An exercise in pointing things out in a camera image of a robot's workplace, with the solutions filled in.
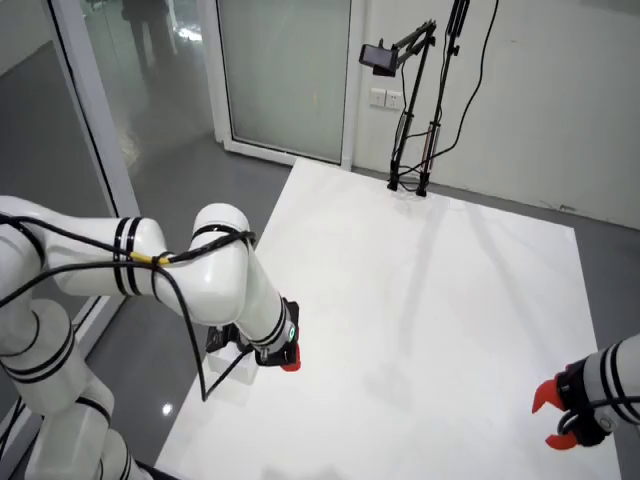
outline gray floor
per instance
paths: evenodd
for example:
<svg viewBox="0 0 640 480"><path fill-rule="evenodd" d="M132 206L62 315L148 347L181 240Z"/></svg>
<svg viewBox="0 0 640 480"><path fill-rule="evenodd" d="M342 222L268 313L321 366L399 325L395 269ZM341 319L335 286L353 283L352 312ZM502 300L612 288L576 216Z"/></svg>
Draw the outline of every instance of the gray floor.
<svg viewBox="0 0 640 480"><path fill-rule="evenodd" d="M193 2L176 3L192 12ZM126 40L128 26L118 18L118 4L110 2L104 17L89 18L87 23L103 81L111 91L142 213L160 222L175 250L186 247L197 211L211 202L238 206L261 233L289 169L230 155L214 141L211 120L202 113L208 100L197 45L178 45L181 60L174 64L175 71L141 83L139 70L134 70L133 44ZM114 45L115 54L109 50ZM56 153L57 158L64 155ZM445 187L434 186L433 191L575 228L598 346L640 331L639 232ZM202 347L202 328L198 337ZM113 427L124 435L136 458L153 464L195 377L183 323L151 299L130 299L91 353L89 364L115 394ZM173 406L168 416L161 413L165 404ZM623 428L616 443L623 479L638 478L640 437ZM22 471L13 478L23 478Z"/></svg>

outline glass door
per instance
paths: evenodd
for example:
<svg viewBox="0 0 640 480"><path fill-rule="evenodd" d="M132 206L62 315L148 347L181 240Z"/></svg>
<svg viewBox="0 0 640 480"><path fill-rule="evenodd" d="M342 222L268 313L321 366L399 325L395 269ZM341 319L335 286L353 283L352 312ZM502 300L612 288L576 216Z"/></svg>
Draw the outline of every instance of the glass door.
<svg viewBox="0 0 640 480"><path fill-rule="evenodd" d="M349 169L364 1L201 4L216 135L225 149Z"/></svg>
<svg viewBox="0 0 640 480"><path fill-rule="evenodd" d="M195 0L69 0L82 9L118 142L145 214L146 183L213 119Z"/></svg>
<svg viewBox="0 0 640 480"><path fill-rule="evenodd" d="M114 182L124 168L108 131L89 127L88 119L108 121L96 112L99 98L82 102L84 73L70 65L73 50L58 33L53 5L40 0L0 2L0 195L12 195L75 216L132 216L138 213L131 185ZM61 304L86 354L107 326L122 298L71 297L50 281L34 298ZM0 436L16 408L18 395L0 369ZM40 419L22 409L0 462L0 478L9 474L33 440Z"/></svg>

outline black stripe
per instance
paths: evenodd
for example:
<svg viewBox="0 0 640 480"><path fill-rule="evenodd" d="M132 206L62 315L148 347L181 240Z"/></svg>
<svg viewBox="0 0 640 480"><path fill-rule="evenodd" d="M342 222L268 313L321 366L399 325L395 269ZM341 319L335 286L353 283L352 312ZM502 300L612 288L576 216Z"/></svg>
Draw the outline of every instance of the black stripe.
<svg viewBox="0 0 640 480"><path fill-rule="evenodd" d="M631 402L627 400L624 388L622 387L622 382L620 381L620 376L618 375L618 347L620 347L620 343L617 343L611 350L611 376L613 377L613 385L616 387L618 397L624 400L623 405L627 407L629 413L635 417L635 420L630 423L638 425L638 422L640 421L640 414L638 414L638 411L634 408Z"/></svg>
<svg viewBox="0 0 640 480"><path fill-rule="evenodd" d="M73 329L71 328L71 323L69 323L69 331L67 332L67 337L65 338L64 342L62 342L62 346L46 362L43 362L40 365L37 365L35 367L26 368L22 370L17 368L7 367L5 365L5 369L13 379L16 379L14 375L21 377L21 376L29 376L36 373L40 373L42 370L49 368L51 365L57 362L60 359L60 357L62 357L62 355L65 353L65 350L68 348L69 344L72 342L72 339L73 339Z"/></svg>
<svg viewBox="0 0 640 480"><path fill-rule="evenodd" d="M131 472L131 454L129 453L129 448L126 445L124 448L125 452L127 452L127 461L124 463L120 480L127 480L127 478L129 478L129 473Z"/></svg>
<svg viewBox="0 0 640 480"><path fill-rule="evenodd" d="M35 234L31 230L29 230L27 227L25 227L20 222L11 222L11 217L10 216L7 216L7 218L9 219L9 222L6 225L9 225L10 227L15 228L21 234L23 234L25 237L27 237L27 240L29 240L29 242L31 242L31 245L33 245L33 248L35 249L36 253L38 254L38 257L40 257L40 268L44 267L44 259L45 259L45 257L44 257L44 247L40 243L40 240L38 240L38 237L36 237Z"/></svg>
<svg viewBox="0 0 640 480"><path fill-rule="evenodd" d="M78 403L80 405L85 405L85 406L90 407L90 408L93 408L98 413L102 414L102 416L104 417L104 419L107 421L107 423L109 425L111 424L111 415L109 415L109 412L107 412L106 408L104 408L102 405L100 405L95 400L92 400L92 399L87 398L87 397L79 397L76 400L76 403Z"/></svg>
<svg viewBox="0 0 640 480"><path fill-rule="evenodd" d="M160 255L156 255L154 258L154 260L160 260L161 258L166 257L167 255L173 255L173 252L170 251L166 251L166 252L162 252ZM156 300L158 300L160 302L160 299L158 298L158 292L156 291L156 272L157 270L153 270L151 272L151 290L153 291L153 296L156 297Z"/></svg>
<svg viewBox="0 0 640 480"><path fill-rule="evenodd" d="M219 223L205 225L204 227L200 227L195 231L195 233L191 237L191 241L193 241L196 237L202 235L203 233L209 232L240 233L240 230L238 230L237 228L229 227L228 225L221 225Z"/></svg>
<svg viewBox="0 0 640 480"><path fill-rule="evenodd" d="M84 322L87 321L87 318L89 318L89 315L91 315L91 312L93 312L93 309L95 308L96 304L100 301L100 298L102 297L96 297L96 299L93 301L93 305L91 305L87 313L84 314L84 317L82 317L82 320L80 320L78 323L73 325L73 329L76 333L78 332L78 330L80 330L80 328L82 328L82 325L84 325Z"/></svg>
<svg viewBox="0 0 640 480"><path fill-rule="evenodd" d="M62 367L65 366L65 364L67 363L67 360L69 360L69 357L71 356L71 353L73 353L73 347L74 347L74 342L72 341L71 345L69 345L69 349L67 350L67 353L64 354L64 356L60 359L60 361L56 364L56 366L53 367L51 370L47 370L42 375L37 376L37 377L33 377L33 378L29 378L27 380L17 379L15 377L12 377L12 378L16 382L23 383L25 385L29 385L29 384L32 384L32 383L38 383L38 382L42 382L43 380L46 380L47 378L51 377L52 375L55 375L56 373L58 373L58 370L60 370Z"/></svg>
<svg viewBox="0 0 640 480"><path fill-rule="evenodd" d="M600 382L602 383L602 388L604 389L604 394L607 397L607 400L611 400L613 396L611 395L611 389L609 388L609 381L607 380L607 354L611 350L611 347L607 348L602 353L602 358L600 358ZM627 423L633 423L629 417L627 417L622 410L620 410L619 405L611 405L611 408L618 414L620 418L622 418Z"/></svg>
<svg viewBox="0 0 640 480"><path fill-rule="evenodd" d="M140 220L142 217L136 217L131 222L131 226L129 227L129 234L127 235L127 252L133 252L133 246L136 240L136 230L138 229L138 225L140 224ZM127 278L129 279L129 286L131 287L131 291L136 295L140 295L140 290L138 289L138 285L136 285L136 275L133 271L133 267L127 267Z"/></svg>
<svg viewBox="0 0 640 480"><path fill-rule="evenodd" d="M129 217L125 217L120 219L118 223L118 227L116 228L116 233L113 238L113 246L114 248L120 248L120 242L122 240L122 231L124 230L125 224L129 221ZM113 253L113 261L120 261L120 255L118 253ZM113 267L113 275L116 278L116 285L118 286L118 290L123 295L127 294L127 291L124 289L124 285L122 284L122 273L120 273L120 267Z"/></svg>
<svg viewBox="0 0 640 480"><path fill-rule="evenodd" d="M33 313L33 316L36 318L36 333L33 335L33 340L31 340L31 342L29 343L29 345L27 345L26 347L24 347L22 350L20 350L19 352L15 352L15 353L5 353L0 355L0 358L12 358L12 357L17 357L22 355L23 353L27 352L28 350L31 349L31 347L33 347L33 345L36 343L36 340L38 339L38 335L40 335L40 317L38 316L38 314L36 312L34 312L33 310L31 311L31 313Z"/></svg>
<svg viewBox="0 0 640 480"><path fill-rule="evenodd" d="M276 323L276 326L273 328L273 330L271 330L271 333L260 340L249 340L249 341L253 345L258 345L261 347L264 347L270 343L273 343L275 339L277 339L280 336L280 334L282 333L282 330L284 329L285 318L286 318L285 306L284 306L284 302L282 301L282 298L280 298L280 318L278 318L278 323Z"/></svg>

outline robotic arm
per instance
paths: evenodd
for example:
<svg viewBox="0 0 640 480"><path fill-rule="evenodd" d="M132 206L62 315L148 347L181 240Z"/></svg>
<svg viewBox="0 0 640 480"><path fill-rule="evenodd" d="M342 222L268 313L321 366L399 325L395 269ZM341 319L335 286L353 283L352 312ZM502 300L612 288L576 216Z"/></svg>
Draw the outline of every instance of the robotic arm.
<svg viewBox="0 0 640 480"><path fill-rule="evenodd" d="M640 425L640 334L567 365L542 383L533 413L545 403L567 412L558 434L546 440L556 450L595 446L623 423Z"/></svg>
<svg viewBox="0 0 640 480"><path fill-rule="evenodd" d="M66 313L20 287L48 264L70 295L154 295L213 329L209 351L234 341L244 354L254 351L259 365L297 370L297 304L271 285L248 229L235 207L209 205L196 217L189 250L175 255L154 220L74 218L0 196L0 364L26 405L45 417L27 478L107 479L109 466L120 478L135 463L108 428L113 396L79 354ZM61 439L73 439L68 449Z"/></svg>

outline white wall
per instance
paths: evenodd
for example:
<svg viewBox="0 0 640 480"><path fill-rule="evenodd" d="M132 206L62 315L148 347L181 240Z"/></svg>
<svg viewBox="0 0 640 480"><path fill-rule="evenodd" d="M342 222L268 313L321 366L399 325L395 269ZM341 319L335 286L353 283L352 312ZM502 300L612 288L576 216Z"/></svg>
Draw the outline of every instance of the white wall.
<svg viewBox="0 0 640 480"><path fill-rule="evenodd" d="M0 75L49 40L41 0L0 0Z"/></svg>
<svg viewBox="0 0 640 480"><path fill-rule="evenodd" d="M439 25L412 131L433 117L442 35L453 0L371 0L367 43L401 38L422 21ZM493 0L472 0L444 101L440 148L449 146L479 73ZM410 95L418 59L406 67ZM363 72L355 164L387 172L398 112L368 105L372 86L396 79ZM410 140L404 163L417 163ZM502 0L485 80L462 138L436 160L432 180L532 205L640 228L640 2Z"/></svg>

